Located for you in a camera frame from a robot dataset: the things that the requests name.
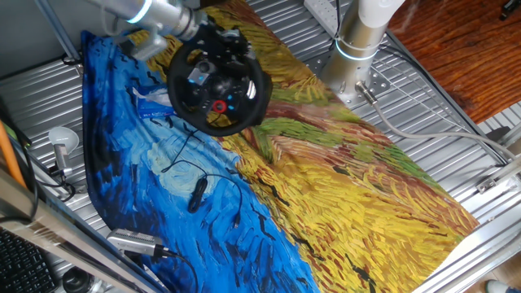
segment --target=gaming steering wheel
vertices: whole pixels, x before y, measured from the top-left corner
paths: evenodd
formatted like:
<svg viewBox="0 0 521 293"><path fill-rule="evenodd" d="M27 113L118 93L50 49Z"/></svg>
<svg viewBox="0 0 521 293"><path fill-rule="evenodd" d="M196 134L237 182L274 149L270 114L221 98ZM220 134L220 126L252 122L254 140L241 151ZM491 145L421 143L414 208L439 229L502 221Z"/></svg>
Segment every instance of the gaming steering wheel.
<svg viewBox="0 0 521 293"><path fill-rule="evenodd" d="M271 95L271 80L259 62L247 55L196 54L198 49L185 43L170 63L167 86L177 115L215 137L258 125ZM226 115L231 124L212 125L212 111Z"/></svg>

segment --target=steering wheel button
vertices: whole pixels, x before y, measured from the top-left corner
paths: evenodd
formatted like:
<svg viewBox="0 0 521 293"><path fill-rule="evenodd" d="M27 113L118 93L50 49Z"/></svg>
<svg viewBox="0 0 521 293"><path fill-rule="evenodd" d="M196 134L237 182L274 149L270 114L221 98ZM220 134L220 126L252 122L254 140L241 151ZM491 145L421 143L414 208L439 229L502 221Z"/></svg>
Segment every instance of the steering wheel button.
<svg viewBox="0 0 521 293"><path fill-rule="evenodd" d="M213 102L213 110L219 114L222 114L226 111L226 103L224 101L218 100Z"/></svg>

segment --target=metal pipe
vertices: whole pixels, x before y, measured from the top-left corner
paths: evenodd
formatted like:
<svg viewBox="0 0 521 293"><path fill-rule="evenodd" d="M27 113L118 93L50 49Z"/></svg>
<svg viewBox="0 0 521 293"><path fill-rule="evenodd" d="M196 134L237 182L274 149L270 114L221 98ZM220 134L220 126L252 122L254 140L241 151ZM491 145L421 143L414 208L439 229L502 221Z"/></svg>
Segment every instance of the metal pipe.
<svg viewBox="0 0 521 293"><path fill-rule="evenodd" d="M67 54L69 58L72 58L74 60L81 60L80 54L72 44L70 37L68 37L67 35L67 31L65 30L61 22L59 22L59 18L50 6L49 2L47 0L34 0L34 2L42 12L43 16L45 16L45 18L49 22L53 31L55 32L55 35L58 38L59 43L65 50L65 54Z"/></svg>
<svg viewBox="0 0 521 293"><path fill-rule="evenodd" d="M386 28L387 23L377 28L363 23L359 0L353 0L349 5L335 39L333 55L321 75L321 79L345 103L357 96L357 82L370 82L370 66Z"/></svg>
<svg viewBox="0 0 521 293"><path fill-rule="evenodd" d="M487 256L484 260L480 261L477 265L465 271L461 275L457 276L452 281L445 284L443 287L436 291L437 293L449 292L453 291L453 288L468 278L472 278L475 273L478 273L480 270L486 268L492 261L498 259L508 260L514 254L516 254L521 248L521 232L518 232L508 243L506 243L503 247L492 253L490 256Z"/></svg>
<svg viewBox="0 0 521 293"><path fill-rule="evenodd" d="M138 27L160 35L172 34L182 41L190 40L199 30L206 14L185 7L181 1L165 0L86 0Z"/></svg>
<svg viewBox="0 0 521 293"><path fill-rule="evenodd" d="M1 169L0 190L0 213L3 216L11 215L13 212L24 216L31 213L33 195ZM86 223L73 220L76 216L59 200L49 197L45 203L38 200L37 205L33 223L21 225L17 222L6 222L2 226L124 291L164 291L160 284L136 264L128 259L122 261L122 255L116 256L119 252L106 239L103 238L103 241L106 247L112 247L112 251L78 228ZM84 255L79 256L74 251L82 251ZM103 264L103 267L99 267L95 261L88 260L85 255Z"/></svg>

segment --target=silver tube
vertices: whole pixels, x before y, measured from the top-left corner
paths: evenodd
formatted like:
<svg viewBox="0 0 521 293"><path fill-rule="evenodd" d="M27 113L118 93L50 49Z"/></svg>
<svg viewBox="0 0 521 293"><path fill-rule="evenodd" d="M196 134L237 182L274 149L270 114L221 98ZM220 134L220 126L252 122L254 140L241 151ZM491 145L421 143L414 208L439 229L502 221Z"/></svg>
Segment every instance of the silver tube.
<svg viewBox="0 0 521 293"><path fill-rule="evenodd" d="M67 31L63 28L63 25L59 22L58 16L55 11L52 9L47 0L35 0L34 1L43 16L47 19L53 31L55 32L56 37L58 38L59 43L62 45L65 50L65 54L69 58L80 60L80 54L72 44L71 39L67 35Z"/></svg>
<svg viewBox="0 0 521 293"><path fill-rule="evenodd" d="M340 24L333 55L321 75L345 102L357 96L358 81L370 82L370 66L387 29L387 24L378 28L366 26L358 8L359 0L353 0Z"/></svg>
<svg viewBox="0 0 521 293"><path fill-rule="evenodd" d="M161 35L172 34L182 41L190 40L199 30L199 23L206 16L193 11L181 1L165 0L86 0L101 9L118 15L131 24L152 30Z"/></svg>

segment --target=metal rack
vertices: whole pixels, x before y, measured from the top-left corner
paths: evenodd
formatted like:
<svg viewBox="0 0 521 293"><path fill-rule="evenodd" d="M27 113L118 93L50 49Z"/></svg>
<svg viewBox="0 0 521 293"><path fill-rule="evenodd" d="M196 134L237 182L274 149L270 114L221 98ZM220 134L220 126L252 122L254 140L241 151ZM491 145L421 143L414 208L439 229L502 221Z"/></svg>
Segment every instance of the metal rack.
<svg viewBox="0 0 521 293"><path fill-rule="evenodd" d="M320 71L328 58L331 38L301 0L247 2L298 59L315 72ZM348 1L342 2L342 12L347 5ZM405 50L391 34L385 42ZM389 120L400 129L410 133L470 131L484 135L443 90L436 90L403 59L380 51L372 73L376 75L377 84L372 86L379 103ZM47 132L55 126L65 126L78 133L81 141L71 154L74 174L69 182L85 186L81 77L77 69L61 61L48 63L0 81L0 95L15 123L34 141L32 154L46 166L54 159ZM500 170L495 167L499 160L494 152L465 138L421 141L400 138L382 125L372 107L356 101L348 106L362 119L379 127L480 223L417 292L462 291L521 249L515 243L508 243L521 230L518 182L505 181L484 193L476 188ZM67 206L102 237L110 232L86 193L76 195ZM71 267L58 257L53 264L60 277Z"/></svg>

